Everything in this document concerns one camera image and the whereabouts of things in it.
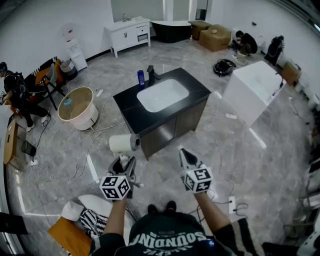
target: sneaker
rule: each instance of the sneaker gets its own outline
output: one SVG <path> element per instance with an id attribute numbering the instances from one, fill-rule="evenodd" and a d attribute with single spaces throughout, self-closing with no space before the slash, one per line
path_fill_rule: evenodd
<path id="1" fill-rule="evenodd" d="M 165 210 L 169 211 L 169 212 L 176 212 L 176 210 L 177 210 L 176 202 L 175 201 L 169 201 L 168 204 L 166 205 Z"/>
<path id="2" fill-rule="evenodd" d="M 34 127 L 35 127 L 35 123 L 33 123 L 32 126 L 28 127 L 28 128 L 26 129 L 26 131 L 27 131 L 27 132 L 30 132 Z"/>
<path id="3" fill-rule="evenodd" d="M 148 214 L 157 214 L 158 209 L 154 204 L 149 204 L 148 206 Z"/>
<path id="4" fill-rule="evenodd" d="M 48 115 L 41 118 L 41 124 L 43 124 L 47 120 Z"/>

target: bathtub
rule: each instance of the bathtub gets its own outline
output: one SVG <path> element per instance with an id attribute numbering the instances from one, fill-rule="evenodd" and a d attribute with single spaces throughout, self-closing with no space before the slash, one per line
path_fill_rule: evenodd
<path id="1" fill-rule="evenodd" d="M 151 21 L 156 38 L 165 43 L 175 43 L 191 36 L 191 24 L 188 21 Z"/>

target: cardboard box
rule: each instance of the cardboard box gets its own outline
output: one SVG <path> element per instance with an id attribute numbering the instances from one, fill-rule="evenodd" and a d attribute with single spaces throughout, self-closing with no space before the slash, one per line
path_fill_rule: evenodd
<path id="1" fill-rule="evenodd" d="M 198 43 L 212 52 L 220 51 L 228 48 L 232 38 L 231 34 L 229 29 L 221 25 L 212 25 L 207 30 L 200 32 Z"/>
<path id="2" fill-rule="evenodd" d="M 207 30 L 210 26 L 210 23 L 204 21 L 189 21 L 191 24 L 191 35 L 195 40 L 199 40 L 200 31 Z"/>
<path id="3" fill-rule="evenodd" d="M 290 86 L 296 86 L 301 77 L 301 70 L 297 66 L 288 61 L 281 72 L 281 76 Z"/>

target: white sink basin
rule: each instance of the white sink basin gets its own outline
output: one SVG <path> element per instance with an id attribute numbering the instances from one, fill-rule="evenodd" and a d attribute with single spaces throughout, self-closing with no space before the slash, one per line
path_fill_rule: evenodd
<path id="1" fill-rule="evenodd" d="M 177 80 L 167 79 L 140 91 L 136 97 L 149 112 L 159 112 L 189 95 Z"/>

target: tile floor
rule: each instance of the tile floor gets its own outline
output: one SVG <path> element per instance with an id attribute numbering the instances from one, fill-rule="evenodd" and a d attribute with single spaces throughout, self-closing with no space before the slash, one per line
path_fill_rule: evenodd
<path id="1" fill-rule="evenodd" d="M 221 58 L 234 60 L 231 58 L 231 50 L 213 53 L 190 40 L 173 44 L 152 41 L 151 48 L 136 46 L 118 54 L 119 58 L 108 53 L 90 61 L 88 68 L 70 81 L 63 88 L 64 91 L 89 86 L 94 91 L 108 89 L 113 96 L 138 83 L 137 70 L 146 72 L 148 65 L 154 65 L 158 74 L 182 67 L 209 90 L 222 95 L 230 77 L 216 76 L 212 66 Z M 236 61 L 236 64 L 241 67 L 261 59 L 262 56 L 256 55 L 245 62 Z M 105 91 L 101 97 L 95 97 L 94 103 L 99 111 L 108 95 L 108 91 Z M 303 120 L 294 114 L 290 96 Z M 62 99 L 59 94 L 55 94 L 54 98 L 56 103 Z M 49 101 L 43 102 L 42 106 L 52 114 L 52 120 L 37 149 L 43 167 L 55 154 L 91 133 L 78 131 L 70 123 L 62 122 Z M 210 95 L 204 111 L 234 113 L 215 93 Z M 26 139 L 36 145 L 43 127 L 39 117 L 35 116 L 34 120 L 36 126 L 26 135 Z M 123 121 L 117 104 L 110 97 L 101 114 L 99 127 L 105 128 Z M 178 148 L 184 146 L 202 155 L 207 166 L 211 166 L 215 201 L 225 202 L 233 194 L 237 203 L 249 205 L 247 210 L 239 213 L 248 216 L 259 241 L 281 242 L 284 239 L 282 224 L 293 219 L 299 206 L 302 174 L 307 166 L 309 152 L 306 137 L 311 126 L 305 125 L 307 121 L 312 121 L 312 114 L 302 96 L 290 87 L 280 92 L 251 127 L 264 141 L 266 148 L 261 147 L 249 128 L 239 119 L 204 113 L 196 132 L 191 131 L 176 139 L 149 161 L 146 161 L 141 151 L 135 153 L 136 178 L 144 183 L 144 188 L 135 188 L 130 205 L 141 215 L 146 213 L 149 203 L 155 203 L 161 208 L 172 199 L 177 202 L 181 212 L 188 213 L 196 209 L 193 195 L 185 191 L 180 181 Z M 25 125 L 23 119 L 18 119 L 18 122 Z M 128 132 L 126 125 L 121 124 L 104 132 L 92 145 L 89 155 L 99 178 L 106 175 L 107 167 L 114 159 L 108 147 L 109 137 Z M 30 253 L 66 255 L 47 230 L 57 221 L 64 204 L 69 200 L 85 194 L 102 197 L 99 185 L 94 182 L 87 165 L 81 174 L 88 147 L 100 133 L 93 134 L 71 150 L 59 154 L 44 169 L 29 166 L 21 166 L 20 170 L 14 170 L 11 166 L 7 168 L 10 204 L 14 214 L 24 217 L 29 235 L 23 235 L 22 240 Z M 44 181 L 57 177 L 64 179 Z M 234 184 L 226 178 L 232 178 Z M 219 207 L 225 213 L 228 212 L 227 205 L 219 204 Z M 236 220 L 240 217 L 231 215 L 230 218 Z"/>

